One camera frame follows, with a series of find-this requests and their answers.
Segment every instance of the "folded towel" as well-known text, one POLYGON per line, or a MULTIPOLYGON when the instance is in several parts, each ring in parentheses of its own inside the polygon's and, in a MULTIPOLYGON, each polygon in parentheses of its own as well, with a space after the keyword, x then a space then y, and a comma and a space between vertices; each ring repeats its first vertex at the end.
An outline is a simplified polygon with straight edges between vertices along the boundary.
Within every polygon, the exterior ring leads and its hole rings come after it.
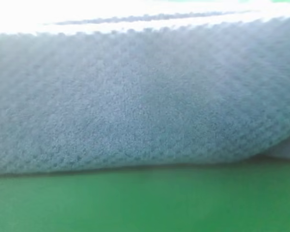
POLYGON ((290 157, 290 6, 187 9, 1 26, 0 174, 290 157))

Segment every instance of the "green table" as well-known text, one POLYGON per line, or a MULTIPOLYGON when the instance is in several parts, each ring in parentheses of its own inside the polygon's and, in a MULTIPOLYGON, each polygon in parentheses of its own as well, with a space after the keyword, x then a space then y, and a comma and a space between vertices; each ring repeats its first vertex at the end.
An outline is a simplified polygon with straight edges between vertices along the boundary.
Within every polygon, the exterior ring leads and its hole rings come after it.
POLYGON ((290 232, 290 162, 0 177, 0 232, 290 232))

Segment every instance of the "terry cloth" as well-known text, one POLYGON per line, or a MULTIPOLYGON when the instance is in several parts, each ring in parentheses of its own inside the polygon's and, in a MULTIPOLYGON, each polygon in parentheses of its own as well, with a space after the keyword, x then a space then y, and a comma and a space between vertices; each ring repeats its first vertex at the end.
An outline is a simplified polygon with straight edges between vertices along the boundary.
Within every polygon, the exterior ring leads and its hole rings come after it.
POLYGON ((0 25, 0 174, 290 158, 290 5, 172 6, 0 25))

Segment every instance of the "towel fold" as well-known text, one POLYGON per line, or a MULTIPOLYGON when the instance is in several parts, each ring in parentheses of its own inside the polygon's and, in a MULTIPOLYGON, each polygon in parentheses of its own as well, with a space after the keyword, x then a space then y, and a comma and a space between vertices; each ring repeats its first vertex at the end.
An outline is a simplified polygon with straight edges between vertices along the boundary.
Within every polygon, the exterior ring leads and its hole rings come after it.
POLYGON ((213 12, 0 27, 0 174, 290 157, 290 6, 213 12))

